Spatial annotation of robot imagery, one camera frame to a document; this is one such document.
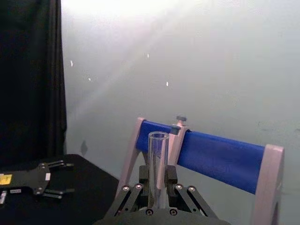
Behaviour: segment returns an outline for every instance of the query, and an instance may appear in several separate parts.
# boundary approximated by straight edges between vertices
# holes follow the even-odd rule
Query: black curtain
[[[0,166],[63,154],[60,0],[0,1]]]

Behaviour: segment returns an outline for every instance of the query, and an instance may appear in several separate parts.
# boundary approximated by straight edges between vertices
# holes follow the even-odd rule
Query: gray wall
[[[298,0],[62,0],[67,152],[119,177],[136,117],[172,124],[185,114],[196,131],[285,146],[281,223],[298,225],[299,8]],[[249,224],[252,195],[178,170],[222,219]]]

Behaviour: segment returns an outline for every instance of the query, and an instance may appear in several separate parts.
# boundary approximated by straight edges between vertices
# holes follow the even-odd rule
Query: white sticker
[[[9,191],[11,194],[16,194],[16,193],[21,193],[21,189],[15,189],[15,190],[10,190]]]
[[[46,178],[45,178],[45,180],[50,180],[50,176],[51,176],[51,173],[46,173]]]

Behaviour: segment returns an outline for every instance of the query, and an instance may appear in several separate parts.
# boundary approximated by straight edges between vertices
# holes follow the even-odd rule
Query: metal screw
[[[128,191],[129,190],[129,187],[128,186],[124,186],[123,187],[123,191]]]
[[[195,188],[194,188],[193,186],[190,186],[190,187],[188,188],[188,190],[189,190],[189,191],[195,191]]]
[[[141,189],[143,186],[141,185],[141,184],[137,184],[136,186],[135,186],[135,188],[136,189]]]
[[[172,216],[176,216],[177,215],[177,211],[175,209],[170,210],[170,214]]]
[[[181,190],[181,189],[182,189],[182,185],[181,185],[181,184],[176,184],[175,188],[176,188],[177,190]]]
[[[153,215],[153,210],[147,209],[146,210],[146,215],[147,216],[152,216]]]

